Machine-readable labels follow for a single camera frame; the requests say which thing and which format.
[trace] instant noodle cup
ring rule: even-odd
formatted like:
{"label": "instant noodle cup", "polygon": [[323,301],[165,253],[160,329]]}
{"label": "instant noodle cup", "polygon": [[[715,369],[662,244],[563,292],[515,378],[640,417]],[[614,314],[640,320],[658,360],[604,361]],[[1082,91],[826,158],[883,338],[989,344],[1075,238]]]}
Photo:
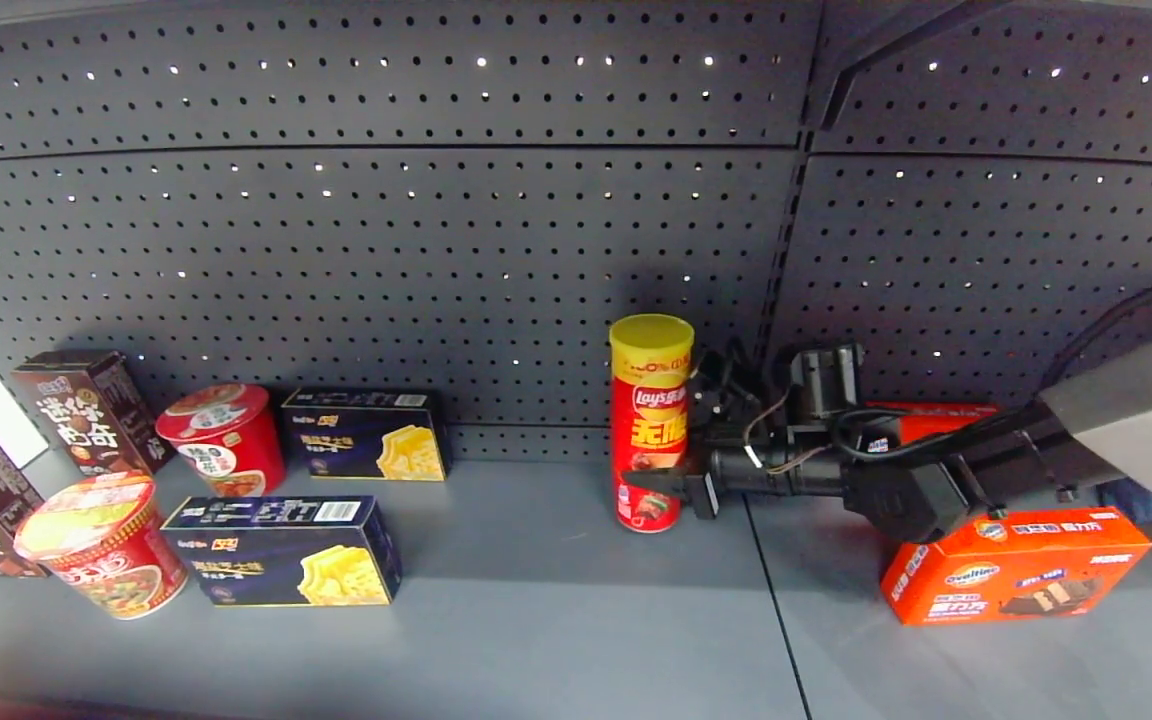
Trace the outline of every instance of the instant noodle cup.
{"label": "instant noodle cup", "polygon": [[283,482],[270,394],[260,386],[220,384],[181,397],[154,430],[219,497],[268,495]]}
{"label": "instant noodle cup", "polygon": [[628,470],[673,468],[687,450],[691,325],[672,314],[631,314],[612,325],[612,472],[616,516],[639,533],[679,520],[676,498],[626,483]]}
{"label": "instant noodle cup", "polygon": [[134,620],[162,607],[188,579],[161,524],[147,475],[99,475],[38,506],[14,548],[114,617]]}

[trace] pegboard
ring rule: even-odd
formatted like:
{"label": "pegboard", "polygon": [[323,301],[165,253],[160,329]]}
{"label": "pegboard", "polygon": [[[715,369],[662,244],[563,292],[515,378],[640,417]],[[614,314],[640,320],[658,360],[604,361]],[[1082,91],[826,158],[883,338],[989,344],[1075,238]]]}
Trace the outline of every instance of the pegboard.
{"label": "pegboard", "polygon": [[1152,161],[1152,12],[1009,3],[856,74],[814,150]]}
{"label": "pegboard", "polygon": [[[772,340],[856,338],[869,397],[1015,406],[1069,338],[1149,286],[1152,167],[813,156]],[[1152,306],[1071,370],[1147,340]]]}
{"label": "pegboard", "polygon": [[438,388],[453,423],[605,425],[614,319],[666,311],[702,344],[753,342],[795,158],[0,160],[0,373],[51,347],[116,347],[156,409],[218,381],[323,382]]}
{"label": "pegboard", "polygon": [[298,145],[794,146],[797,3],[225,3],[0,26],[0,158]]}

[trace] navy snack box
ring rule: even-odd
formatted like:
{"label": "navy snack box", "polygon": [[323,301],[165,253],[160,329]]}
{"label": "navy snack box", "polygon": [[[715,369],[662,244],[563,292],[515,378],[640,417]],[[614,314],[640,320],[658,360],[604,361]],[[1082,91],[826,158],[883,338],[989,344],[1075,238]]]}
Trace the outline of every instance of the navy snack box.
{"label": "navy snack box", "polygon": [[219,606],[389,605],[402,581],[374,497],[191,497],[161,529]]}
{"label": "navy snack box", "polygon": [[314,478],[447,479],[434,393],[305,387],[283,402],[283,427]]}

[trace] lay's chip canister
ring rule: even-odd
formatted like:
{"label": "lay's chip canister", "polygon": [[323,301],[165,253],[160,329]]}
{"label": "lay's chip canister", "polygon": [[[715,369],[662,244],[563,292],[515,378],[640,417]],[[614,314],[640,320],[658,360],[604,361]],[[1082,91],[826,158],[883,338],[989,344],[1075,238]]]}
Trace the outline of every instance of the lay's chip canister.
{"label": "lay's chip canister", "polygon": [[672,314],[630,314],[612,325],[612,472],[616,518],[639,533],[679,521],[676,498],[631,486],[628,470],[673,468],[687,450],[691,325]]}

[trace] barcode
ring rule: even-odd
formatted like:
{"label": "barcode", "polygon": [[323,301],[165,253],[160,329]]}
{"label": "barcode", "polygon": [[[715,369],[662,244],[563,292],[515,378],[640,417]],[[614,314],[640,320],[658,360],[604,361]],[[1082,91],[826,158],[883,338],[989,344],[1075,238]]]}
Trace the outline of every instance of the barcode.
{"label": "barcode", "polygon": [[314,515],[314,523],[334,523],[339,520],[353,520],[362,502],[324,502]]}

